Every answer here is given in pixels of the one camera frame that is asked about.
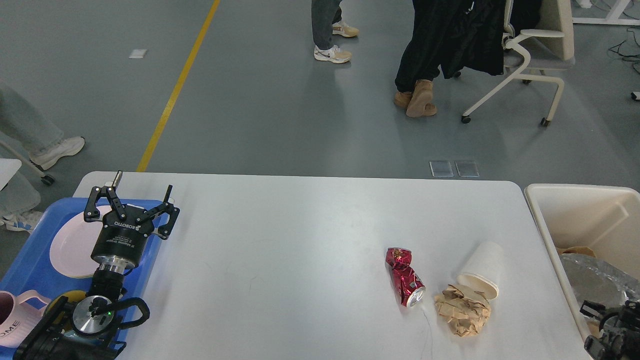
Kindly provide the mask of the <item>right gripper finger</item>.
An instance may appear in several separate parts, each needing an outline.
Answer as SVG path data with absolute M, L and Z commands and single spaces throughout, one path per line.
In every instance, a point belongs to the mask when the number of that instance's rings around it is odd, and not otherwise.
M 588 318 L 602 318 L 606 314 L 606 306 L 596 301 L 583 301 L 580 313 Z

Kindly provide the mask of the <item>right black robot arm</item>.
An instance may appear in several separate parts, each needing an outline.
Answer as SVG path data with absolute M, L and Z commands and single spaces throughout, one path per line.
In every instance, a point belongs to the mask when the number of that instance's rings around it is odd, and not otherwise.
M 640 305 L 627 300 L 607 308 L 596 301 L 583 301 L 580 313 L 599 321 L 598 335 L 588 335 L 584 349 L 594 360 L 638 360 L 640 358 Z

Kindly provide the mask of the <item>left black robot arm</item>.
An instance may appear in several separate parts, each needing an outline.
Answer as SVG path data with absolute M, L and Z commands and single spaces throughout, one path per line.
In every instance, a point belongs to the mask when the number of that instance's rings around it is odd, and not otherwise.
M 118 333 L 150 319 L 147 303 L 125 288 L 126 276 L 141 265 L 151 237 L 172 234 L 180 209 L 171 199 L 172 185 L 152 208 L 123 203 L 117 194 L 121 178 L 118 171 L 112 183 L 92 187 L 81 214 L 84 223 L 100 226 L 89 236 L 87 257 L 96 268 L 83 298 L 60 294 L 44 308 L 15 360 L 114 360 L 127 345 Z

